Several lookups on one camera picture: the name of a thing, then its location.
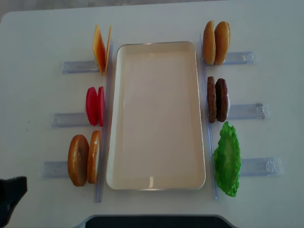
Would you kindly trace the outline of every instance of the orange cheese slice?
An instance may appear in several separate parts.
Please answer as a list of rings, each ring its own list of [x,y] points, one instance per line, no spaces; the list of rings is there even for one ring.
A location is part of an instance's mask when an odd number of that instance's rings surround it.
[[[106,57],[105,57],[105,73],[108,70],[108,62],[109,62],[109,52],[110,52],[110,44],[111,44],[111,32],[112,32],[112,25],[110,25],[109,37],[108,37],[108,45],[106,48]]]
[[[93,41],[93,53],[98,63],[100,73],[103,75],[105,72],[105,46],[99,26],[96,25],[94,41]]]

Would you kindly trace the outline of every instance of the brown patty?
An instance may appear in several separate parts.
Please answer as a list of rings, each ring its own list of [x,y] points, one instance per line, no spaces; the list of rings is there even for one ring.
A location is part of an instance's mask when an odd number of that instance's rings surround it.
[[[214,77],[208,77],[207,81],[207,100],[209,109],[209,122],[215,122],[215,116],[217,114],[216,94],[214,87]]]
[[[227,119],[228,91],[226,81],[223,78],[218,79],[216,82],[215,91],[217,96],[217,120],[224,122]]]

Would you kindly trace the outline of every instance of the white table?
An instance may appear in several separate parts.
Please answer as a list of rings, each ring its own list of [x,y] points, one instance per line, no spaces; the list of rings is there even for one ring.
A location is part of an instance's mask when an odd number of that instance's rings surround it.
[[[237,227],[303,227],[303,2],[215,1],[130,7],[13,12],[0,24],[0,179],[28,178],[28,192],[10,227],[75,227],[95,215],[218,215]],[[208,75],[227,80],[233,104],[268,101],[271,119],[233,121],[243,158],[280,156],[284,175],[241,178],[237,197],[213,200],[209,154],[197,191],[124,192],[76,188],[69,179],[37,178],[42,161],[64,161],[71,138],[92,128],[48,129],[50,112],[83,111],[98,73],[61,75],[61,60],[91,60],[93,32],[113,26],[122,44],[188,40],[199,51],[206,23],[228,21],[229,51],[255,50],[256,66],[220,66]]]

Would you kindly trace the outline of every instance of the plastic holder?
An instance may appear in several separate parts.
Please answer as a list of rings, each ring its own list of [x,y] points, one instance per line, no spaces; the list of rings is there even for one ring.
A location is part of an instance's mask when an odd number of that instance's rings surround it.
[[[203,53],[202,53],[202,38],[201,34],[199,37],[200,43],[200,55],[201,55],[201,77],[204,90],[204,99],[205,104],[207,101],[207,76],[206,76],[206,67]],[[255,52],[231,52],[227,53],[224,64],[254,64],[257,63],[257,54]],[[208,141],[208,150],[210,157],[210,173],[211,173],[211,182],[213,188],[214,200],[218,199],[218,186],[215,180],[215,169],[213,161],[213,140],[212,140],[212,128],[209,123],[208,116],[209,111],[207,108],[204,110],[206,119],[206,128],[207,128],[207,141]],[[241,120],[241,119],[265,119],[270,117],[270,109],[268,103],[256,103],[256,104],[235,104],[231,105],[228,120]],[[275,176],[282,175],[282,164],[280,158],[260,158],[260,159],[242,159],[241,166],[241,176],[253,177],[253,176]]]
[[[270,118],[268,103],[233,104],[230,106],[228,120],[265,119]]]
[[[241,177],[281,176],[283,174],[279,157],[242,159]],[[68,178],[67,161],[45,161],[41,178]]]
[[[61,62],[62,74],[99,72],[96,61]]]
[[[269,117],[270,111],[267,103],[233,104],[227,119],[265,119]],[[49,125],[51,128],[91,126],[85,113],[52,113]]]
[[[111,123],[112,123],[112,110],[113,110],[113,101],[111,94],[114,93],[113,90],[113,67],[114,67],[114,51],[113,51],[113,42],[110,43],[109,51],[109,66],[107,72],[107,81],[106,81],[106,92],[105,92],[105,108],[104,108],[104,126],[102,128],[101,135],[101,147],[100,147],[100,156],[98,162],[98,176],[97,184],[95,190],[95,202],[100,203],[102,201],[102,194],[104,190],[104,177],[106,160],[105,160],[105,151],[109,148],[109,137],[111,132]]]
[[[241,177],[269,177],[282,174],[282,163],[279,157],[242,159]]]
[[[223,65],[257,64],[257,54],[255,51],[228,52]]]
[[[51,128],[91,126],[86,113],[52,113],[49,125]]]

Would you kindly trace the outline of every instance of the tomato slice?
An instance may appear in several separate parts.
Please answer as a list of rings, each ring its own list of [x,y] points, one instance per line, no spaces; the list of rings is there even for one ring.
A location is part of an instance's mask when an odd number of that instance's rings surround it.
[[[94,87],[87,90],[85,109],[87,118],[91,125],[95,126],[98,123],[98,110],[97,110],[97,92]]]
[[[104,87],[98,89],[98,116],[100,126],[104,125],[104,112],[105,112],[105,90]]]

